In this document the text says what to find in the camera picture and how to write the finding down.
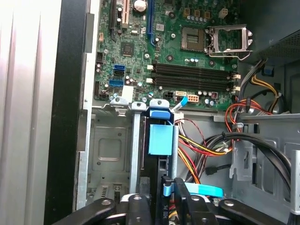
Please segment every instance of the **blue pcie slot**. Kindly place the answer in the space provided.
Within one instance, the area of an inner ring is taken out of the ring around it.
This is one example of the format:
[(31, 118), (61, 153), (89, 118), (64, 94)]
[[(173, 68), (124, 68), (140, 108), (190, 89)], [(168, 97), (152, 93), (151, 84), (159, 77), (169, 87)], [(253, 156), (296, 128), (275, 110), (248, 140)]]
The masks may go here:
[(147, 36), (150, 39), (151, 45), (155, 46), (153, 41), (153, 16), (154, 16), (154, 0), (148, 2), (148, 15), (147, 15)]

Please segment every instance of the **ram slot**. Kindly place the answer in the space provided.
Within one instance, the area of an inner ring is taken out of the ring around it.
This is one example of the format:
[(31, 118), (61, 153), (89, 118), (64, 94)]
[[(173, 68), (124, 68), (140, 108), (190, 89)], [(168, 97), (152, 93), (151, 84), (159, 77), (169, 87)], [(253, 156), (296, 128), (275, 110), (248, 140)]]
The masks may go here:
[(153, 76), (155, 84), (163, 87), (178, 87), (195, 90), (227, 91), (232, 89), (230, 82), (218, 80), (202, 80), (194, 77), (177, 77), (156, 74)]
[(200, 69), (197, 67), (185, 67), (170, 64), (156, 64), (154, 65), (154, 73), (166, 74), (172, 76), (186, 76), (186, 77), (200, 77), (205, 79), (218, 79), (228, 80), (232, 77), (231, 72), (213, 70), (213, 69)]

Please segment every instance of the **blue plastic tab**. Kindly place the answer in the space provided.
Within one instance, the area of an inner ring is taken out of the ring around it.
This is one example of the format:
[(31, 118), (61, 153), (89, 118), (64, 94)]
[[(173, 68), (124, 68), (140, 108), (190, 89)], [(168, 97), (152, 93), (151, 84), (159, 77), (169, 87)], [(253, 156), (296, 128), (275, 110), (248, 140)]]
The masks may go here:
[[(224, 197), (223, 189), (205, 184), (185, 183), (191, 195), (209, 195), (213, 197)], [(171, 185), (171, 192), (174, 192), (174, 184)], [(164, 196), (170, 196), (169, 187), (164, 186)]]
[(150, 110), (150, 117), (155, 119), (169, 120), (171, 117), (170, 112), (163, 110)]
[(150, 155), (172, 155), (173, 126), (150, 124), (149, 151)]
[(168, 197), (172, 194), (172, 185), (170, 186), (165, 186), (164, 185), (164, 196)]

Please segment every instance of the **black wire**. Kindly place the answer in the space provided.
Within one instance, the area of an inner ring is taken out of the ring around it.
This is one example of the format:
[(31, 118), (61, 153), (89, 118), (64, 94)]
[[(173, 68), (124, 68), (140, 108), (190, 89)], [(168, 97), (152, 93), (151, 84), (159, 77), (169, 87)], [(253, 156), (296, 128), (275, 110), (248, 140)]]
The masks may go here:
[(214, 138), (208, 145), (207, 148), (211, 148), (219, 142), (226, 140), (245, 140), (250, 141), (252, 144), (257, 146), (258, 149), (265, 155), (265, 157), (275, 166), (280, 176), (284, 180), (287, 188), (291, 189), (291, 163), (289, 159), (278, 149), (272, 145), (266, 143), (264, 140), (259, 139), (255, 136), (245, 133), (228, 133), (225, 135), (219, 135)]

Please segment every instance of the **motherboard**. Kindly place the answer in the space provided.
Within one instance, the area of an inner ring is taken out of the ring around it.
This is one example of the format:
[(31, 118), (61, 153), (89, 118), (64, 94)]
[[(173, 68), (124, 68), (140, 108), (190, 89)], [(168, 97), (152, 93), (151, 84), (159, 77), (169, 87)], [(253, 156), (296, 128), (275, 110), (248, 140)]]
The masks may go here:
[[(239, 21), (239, 0), (103, 0), (94, 98), (129, 103), (188, 97), (191, 109), (226, 110), (238, 59), (211, 57), (210, 30)], [(218, 31), (218, 48), (238, 49), (240, 30)]]

